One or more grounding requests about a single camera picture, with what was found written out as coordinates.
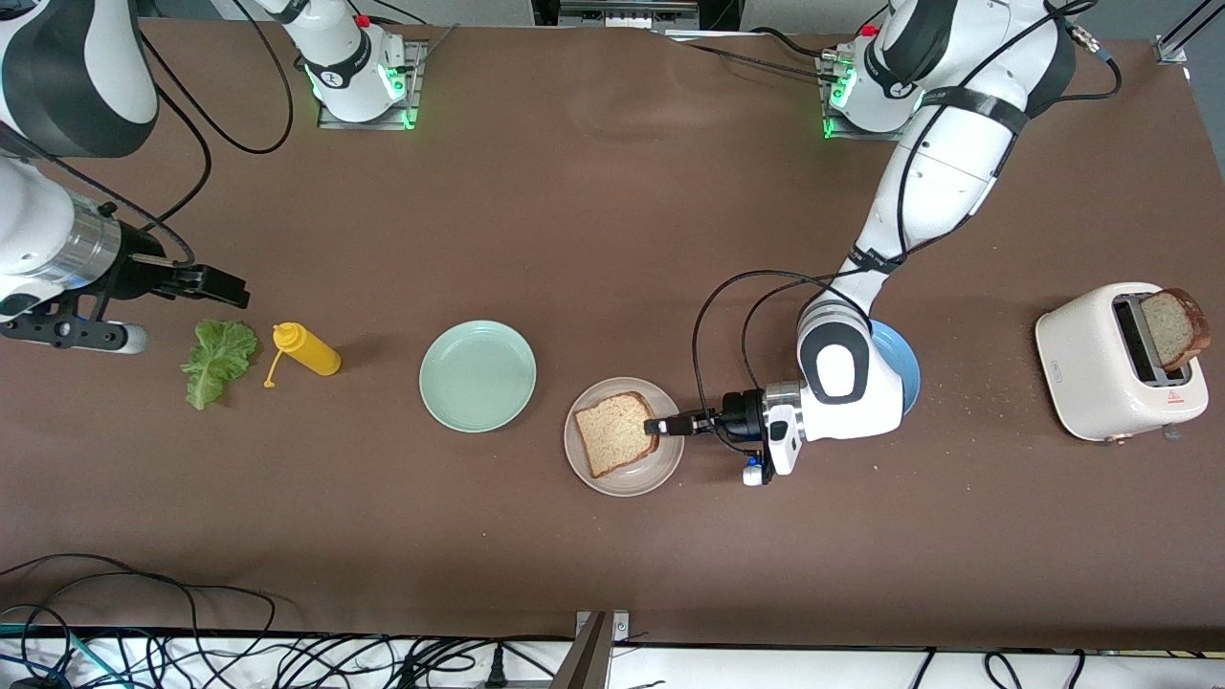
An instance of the white toaster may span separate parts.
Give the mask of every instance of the white toaster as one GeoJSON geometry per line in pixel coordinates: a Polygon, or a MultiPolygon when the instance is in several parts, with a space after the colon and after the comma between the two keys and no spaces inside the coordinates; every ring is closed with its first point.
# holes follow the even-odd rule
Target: white toaster
{"type": "Polygon", "coordinates": [[[1199,358],[1166,373],[1139,303],[1147,282],[1099,287],[1038,319],[1034,335],[1055,411],[1084,440],[1122,440],[1191,421],[1208,408],[1199,358]]]}

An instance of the bread crust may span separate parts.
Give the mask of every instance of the bread crust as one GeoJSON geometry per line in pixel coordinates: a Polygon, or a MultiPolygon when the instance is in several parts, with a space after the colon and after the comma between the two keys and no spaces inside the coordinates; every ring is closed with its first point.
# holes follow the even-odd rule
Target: bread crust
{"type": "Polygon", "coordinates": [[[1204,318],[1203,309],[1199,308],[1199,303],[1186,289],[1171,287],[1161,292],[1178,300],[1182,313],[1187,316],[1187,322],[1191,324],[1191,345],[1183,349],[1181,357],[1161,367],[1166,371],[1172,373],[1191,363],[1191,359],[1194,359],[1208,348],[1208,345],[1212,343],[1212,332],[1208,330],[1208,319],[1204,318]]]}
{"type": "MultiPolygon", "coordinates": [[[[647,398],[643,397],[642,395],[639,395],[638,392],[617,392],[616,395],[610,395],[608,397],[604,397],[603,400],[600,400],[599,402],[595,402],[590,407],[587,407],[584,409],[578,409],[578,412],[575,412],[575,416],[577,417],[579,412],[589,412],[589,411],[594,409],[595,407],[599,407],[604,402],[608,402],[609,400],[616,400],[617,397],[626,397],[626,396],[636,398],[638,401],[638,403],[642,405],[642,408],[647,409],[647,416],[648,417],[652,413],[654,413],[650,409],[650,405],[647,403],[647,398]]],[[[650,436],[650,445],[648,445],[647,449],[643,450],[642,452],[638,452],[638,455],[636,457],[633,457],[632,460],[630,460],[627,462],[621,462],[619,465],[615,465],[611,468],[609,468],[606,471],[603,471],[600,473],[595,473],[595,468],[592,467],[592,449],[587,445],[587,436],[583,435],[583,428],[582,427],[578,427],[578,438],[583,441],[583,452],[587,455],[587,471],[589,471],[592,473],[592,478],[604,478],[605,476],[612,473],[614,471],[616,471],[616,470],[619,470],[621,467],[627,467],[627,466],[630,466],[630,465],[632,465],[635,462],[641,462],[642,460],[646,460],[652,454],[654,454],[655,450],[659,449],[659,436],[658,435],[652,435],[650,436]]]]}

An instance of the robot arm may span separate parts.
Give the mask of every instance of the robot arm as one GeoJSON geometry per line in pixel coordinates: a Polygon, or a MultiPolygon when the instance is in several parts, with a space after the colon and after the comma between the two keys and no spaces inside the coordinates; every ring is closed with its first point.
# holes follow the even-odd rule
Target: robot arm
{"type": "Polygon", "coordinates": [[[256,1],[289,32],[315,96],[336,118],[370,121],[405,98],[399,36],[355,17],[344,0],[256,1]]]}
{"type": "MultiPolygon", "coordinates": [[[[887,132],[914,119],[838,277],[800,315],[804,380],[724,397],[725,409],[757,405],[756,424],[739,413],[713,416],[734,439],[763,443],[745,468],[750,485],[790,473],[804,441],[866,438],[902,423],[902,378],[875,343],[867,314],[908,251],[978,211],[1020,130],[1040,114],[1033,104],[1061,94],[1076,67],[1072,39],[1046,21],[1042,0],[895,0],[892,10],[880,33],[831,55],[843,78],[829,107],[850,124],[887,132]]],[[[664,427],[706,432],[704,416],[664,427]]]]}
{"type": "MultiPolygon", "coordinates": [[[[53,162],[138,148],[153,130],[157,93],[137,33],[130,0],[0,2],[0,148],[53,162]]],[[[111,298],[246,306],[241,280],[164,260],[152,234],[114,211],[0,157],[0,333],[135,353],[143,330],[103,320],[111,298]],[[83,295],[97,298],[88,318],[77,313],[83,295]]]]}

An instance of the plate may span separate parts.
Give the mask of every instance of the plate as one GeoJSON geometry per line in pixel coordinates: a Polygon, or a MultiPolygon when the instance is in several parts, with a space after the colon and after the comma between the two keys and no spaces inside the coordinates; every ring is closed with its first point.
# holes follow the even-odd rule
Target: plate
{"type": "Polygon", "coordinates": [[[902,378],[902,416],[907,416],[919,401],[919,387],[922,385],[919,357],[905,337],[878,320],[872,320],[872,342],[884,363],[902,378]]]}
{"type": "Polygon", "coordinates": [[[566,459],[570,467],[575,470],[578,478],[592,488],[612,495],[615,498],[633,498],[649,493],[659,488],[676,471],[681,463],[681,451],[685,450],[684,438],[659,438],[659,447],[633,462],[624,466],[612,473],[600,478],[592,476],[590,466],[587,463],[587,449],[583,446],[583,438],[578,434],[578,422],[575,413],[579,409],[594,407],[600,400],[620,395],[621,392],[637,392],[650,407],[650,418],[670,417],[680,413],[676,402],[668,396],[659,386],[639,380],[637,378],[610,378],[597,383],[575,400],[566,414],[566,430],[564,441],[566,444],[566,459]]]}
{"type": "Polygon", "coordinates": [[[528,406],[535,357],[522,335],[491,320],[459,324],[421,362],[421,400],[442,425],[462,433],[501,428],[528,406]]]}

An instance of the brown table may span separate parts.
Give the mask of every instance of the brown table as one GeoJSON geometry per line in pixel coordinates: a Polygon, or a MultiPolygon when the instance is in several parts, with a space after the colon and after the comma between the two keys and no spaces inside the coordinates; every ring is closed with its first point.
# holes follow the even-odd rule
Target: brown table
{"type": "MultiPolygon", "coordinates": [[[[146,27],[236,136],[276,136],[282,93],[250,28],[146,27]]],[[[719,44],[794,63],[767,38],[719,44]]],[[[247,311],[115,304],[152,336],[140,357],[0,342],[4,561],[91,550],[274,591],[293,601],[278,629],[566,634],[575,611],[615,607],[650,641],[1225,646],[1220,406],[1180,445],[1085,444],[1056,422],[1034,352],[1039,314],[1109,282],[1185,287],[1209,316],[1225,304],[1225,194],[1182,70],[1143,43],[1111,48],[1123,96],[1036,120],[973,223],[878,300],[922,363],[899,430],[809,446],[766,489],[690,441],[636,499],[571,473],[571,402],[633,375],[696,406],[706,295],[744,270],[837,267],[892,146],[824,141],[804,78],[641,31],[459,28],[430,60],[413,132],[318,131],[294,75],[285,147],[256,158],[211,135],[216,177],[174,222],[202,261],[247,278],[247,311]],[[179,363],[203,318],[301,321],[345,368],[284,365],[265,390],[265,338],[252,373],[197,412],[179,363]],[[418,365],[481,318],[530,341],[539,384],[508,428],[462,435],[428,416],[418,365]]],[[[1073,89],[1107,85],[1085,58],[1073,89]]],[[[82,167],[162,208],[197,164],[167,110],[137,154],[82,167]]],[[[712,394],[748,387],[740,320],[777,283],[712,310],[712,394]]],[[[763,380],[796,376],[805,297],[760,314],[763,380]]],[[[1209,375],[1220,362],[1203,357],[1209,375]]],[[[71,622],[186,624],[152,585],[74,596],[58,606],[71,622]]],[[[261,612],[213,598],[202,623],[254,628],[261,612]]]]}

